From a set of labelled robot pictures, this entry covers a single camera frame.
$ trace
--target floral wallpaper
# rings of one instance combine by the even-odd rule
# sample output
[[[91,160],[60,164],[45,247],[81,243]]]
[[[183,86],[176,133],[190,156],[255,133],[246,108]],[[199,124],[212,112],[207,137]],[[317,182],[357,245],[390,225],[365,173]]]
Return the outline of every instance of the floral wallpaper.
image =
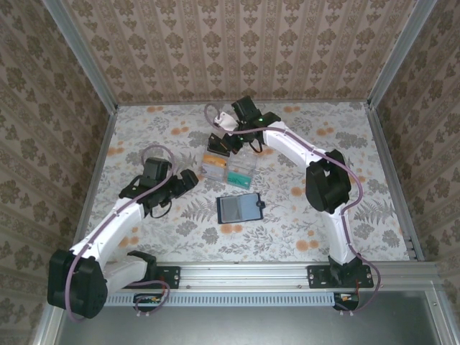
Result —
[[[346,163],[364,185],[365,198],[349,214],[356,248],[372,260],[407,260],[408,254],[379,155],[362,103],[258,103],[286,124],[327,150],[343,152]],[[106,216],[120,190],[142,174],[140,153],[153,142],[170,148],[178,171],[200,173],[212,132],[204,105],[122,106],[103,168],[89,229]],[[226,111],[232,114],[230,105]],[[161,149],[148,152],[164,157]],[[138,249],[159,262],[302,262],[325,261],[327,229],[305,197],[305,170],[278,151],[265,147],[258,155],[249,191],[199,176],[199,184],[172,201],[168,215],[149,216],[119,244],[113,259]],[[264,219],[218,225],[216,198],[260,193],[267,204]],[[351,198],[357,197],[352,184]],[[154,209],[154,216],[165,210]]]
[[[27,344],[108,114],[41,1],[0,5],[0,344]]]
[[[377,111],[426,258],[439,263],[459,317],[459,1],[437,2]]]
[[[415,0],[64,0],[120,104],[365,99]]]

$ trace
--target floral tablecloth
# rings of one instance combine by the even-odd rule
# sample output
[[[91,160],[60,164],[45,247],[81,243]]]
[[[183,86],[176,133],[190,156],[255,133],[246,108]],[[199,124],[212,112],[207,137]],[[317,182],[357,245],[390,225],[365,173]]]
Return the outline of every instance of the floral tablecloth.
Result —
[[[349,214],[356,248],[371,260],[407,260],[407,249],[388,191],[362,103],[258,103],[273,111],[296,133],[325,150],[340,150],[357,173],[365,197]],[[149,144],[169,147],[178,169],[198,175],[212,132],[203,105],[125,106],[116,129],[94,202],[88,230],[110,211],[118,193],[142,174],[140,152]],[[230,106],[224,107],[230,114]],[[149,156],[167,155],[153,149]],[[138,249],[160,262],[299,262],[327,260],[328,241],[320,213],[305,197],[305,170],[264,148],[249,192],[261,193],[264,219],[217,224],[216,197],[248,193],[200,176],[199,184],[174,199],[168,215],[149,216],[121,241],[113,259]],[[352,184],[351,197],[357,188]],[[155,210],[160,215],[164,210]]]

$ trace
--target patterned wall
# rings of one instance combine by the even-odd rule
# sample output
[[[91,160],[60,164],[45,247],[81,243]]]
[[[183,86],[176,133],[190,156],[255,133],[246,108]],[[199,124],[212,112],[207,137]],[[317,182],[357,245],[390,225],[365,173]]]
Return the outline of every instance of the patterned wall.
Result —
[[[0,344],[40,320],[47,263],[73,240],[108,116],[41,1],[0,5]]]
[[[460,1],[438,1],[377,110],[427,259],[460,315]]]
[[[367,98],[415,0],[64,0],[121,104]]]

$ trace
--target green object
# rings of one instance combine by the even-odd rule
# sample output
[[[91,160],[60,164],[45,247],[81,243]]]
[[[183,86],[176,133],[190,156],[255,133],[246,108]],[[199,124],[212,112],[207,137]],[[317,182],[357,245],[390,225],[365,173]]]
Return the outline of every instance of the green object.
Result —
[[[229,171],[227,183],[244,189],[249,189],[251,180],[252,179],[249,176],[242,175],[234,171]]]

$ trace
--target purple cable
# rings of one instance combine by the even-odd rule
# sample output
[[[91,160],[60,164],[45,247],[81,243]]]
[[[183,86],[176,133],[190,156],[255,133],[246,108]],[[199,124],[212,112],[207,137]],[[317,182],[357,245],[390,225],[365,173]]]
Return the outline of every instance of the purple cable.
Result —
[[[97,239],[97,237],[99,236],[99,234],[110,224],[111,221],[114,220],[114,218],[116,217],[116,215],[120,212],[122,212],[125,208],[127,208],[128,206],[132,205],[133,203],[136,203],[139,199],[142,199],[143,197],[145,196],[148,196],[150,193],[153,193],[155,192],[158,188],[161,188],[164,184],[166,184],[166,182],[173,176],[173,171],[175,169],[175,159],[174,159],[174,155],[173,153],[165,146],[163,145],[157,145],[157,144],[152,144],[148,147],[146,147],[144,150],[142,150],[142,154],[141,154],[141,161],[142,161],[142,165],[144,165],[144,155],[145,155],[145,152],[147,152],[147,150],[150,150],[154,147],[158,147],[160,149],[163,149],[164,151],[166,151],[169,156],[170,156],[170,161],[171,161],[171,169],[168,171],[168,174],[167,174],[167,177],[160,183],[158,183],[158,185],[156,185],[155,187],[143,192],[142,194],[138,195],[136,198],[128,201],[127,203],[125,203],[124,205],[121,205],[118,209],[116,209],[110,217],[107,218],[107,220],[105,222],[102,223],[101,227],[98,229],[98,231],[96,231],[96,233],[94,233],[94,235],[88,240],[88,243],[85,244],[85,246],[80,250],[80,252],[75,256],[75,259],[73,259],[72,261],[72,264],[70,265],[70,269],[69,269],[69,273],[67,274],[67,279],[65,280],[65,292],[64,292],[64,300],[65,300],[65,309],[67,311],[67,315],[69,317],[69,319],[73,322],[76,322],[76,323],[80,323],[84,320],[84,318],[76,318],[73,314],[72,314],[72,309],[70,307],[70,285],[72,283],[72,276],[73,274],[75,273],[75,268],[78,264],[78,260],[81,259],[81,257],[83,256],[83,254],[85,254],[86,250],[88,250],[88,248],[90,247],[91,244],[94,243],[94,241]]]
[[[345,238],[346,238],[346,244],[348,245],[348,247],[350,248],[351,252],[356,256],[358,257],[360,260],[362,260],[363,262],[365,262],[366,264],[368,264],[370,267],[372,267],[375,272],[377,273],[377,285],[375,287],[375,290],[374,292],[372,293],[372,296],[371,298],[362,306],[362,307],[359,307],[357,308],[356,310],[353,310],[354,313],[356,313],[357,311],[361,311],[362,309],[364,309],[364,307],[366,307],[367,305],[369,305],[370,302],[372,302],[372,300],[374,300],[375,296],[377,295],[377,293],[379,292],[379,289],[380,289],[380,283],[382,281],[382,276],[380,274],[380,271],[379,269],[374,265],[372,264],[369,260],[363,258],[362,255],[360,255],[360,253],[358,253],[354,248],[353,246],[351,245],[351,239],[350,239],[350,234],[349,234],[349,230],[346,226],[346,220],[345,220],[345,212],[348,211],[350,208],[354,207],[355,205],[357,205],[358,203],[361,202],[363,196],[364,196],[364,190],[363,190],[363,187],[362,187],[362,184],[361,184],[361,181],[359,181],[359,178],[358,176],[356,176],[356,174],[351,171],[347,166],[345,166],[344,164],[338,162],[337,160],[333,159],[333,158],[330,158],[328,156],[326,156],[324,153],[321,153],[321,152],[317,152],[315,151],[315,149],[313,147],[311,147],[310,145],[306,144],[305,142],[303,142],[302,140],[300,140],[298,137],[296,137],[294,134],[290,133],[290,132],[285,132],[283,129],[280,129],[280,128],[276,128],[276,127],[261,127],[261,128],[256,128],[256,129],[247,129],[247,130],[244,130],[244,131],[227,131],[221,127],[218,127],[216,126],[213,121],[209,118],[208,116],[208,108],[209,106],[212,106],[215,108],[215,110],[217,110],[217,117],[219,118],[220,115],[221,115],[221,110],[220,108],[216,105],[216,104],[213,104],[213,103],[208,103],[205,105],[204,107],[204,116],[206,118],[206,121],[216,130],[220,131],[220,132],[225,132],[225,133],[229,133],[229,134],[248,134],[248,133],[255,133],[255,132],[263,132],[263,131],[273,131],[273,132],[279,132],[279,133],[283,133],[285,135],[288,135],[290,138],[294,139],[296,142],[298,142],[300,145],[302,145],[304,148],[306,148],[308,151],[310,151],[311,153],[314,153],[315,155],[318,155],[319,157],[321,158],[324,158],[325,160],[337,165],[338,167],[342,168],[343,170],[345,170],[348,174],[350,174],[350,176],[353,177],[353,179],[356,181],[356,185],[358,186],[358,191],[359,191],[359,195],[358,195],[358,198],[353,201],[352,203],[346,205],[342,210],[341,210],[341,220],[342,220],[342,225],[344,226],[344,233],[345,233]]]
[[[163,300],[160,302],[160,304],[157,305],[153,311],[149,312],[149,314],[152,315],[153,313],[158,312],[159,309],[163,308],[163,306],[165,305],[165,303],[169,299],[170,292],[171,292],[171,288],[170,288],[169,284],[167,282],[163,282],[162,280],[149,280],[148,282],[133,282],[132,284],[129,284],[128,287],[143,286],[143,285],[150,285],[150,284],[161,284],[166,288],[166,297],[163,298]],[[140,296],[140,297],[138,297],[136,299],[136,303],[134,304],[134,309],[136,310],[136,312],[144,313],[144,315],[146,314],[145,312],[141,312],[139,310],[139,303],[140,303],[141,300],[145,300],[147,298],[149,298],[149,296],[144,295],[144,296]]]

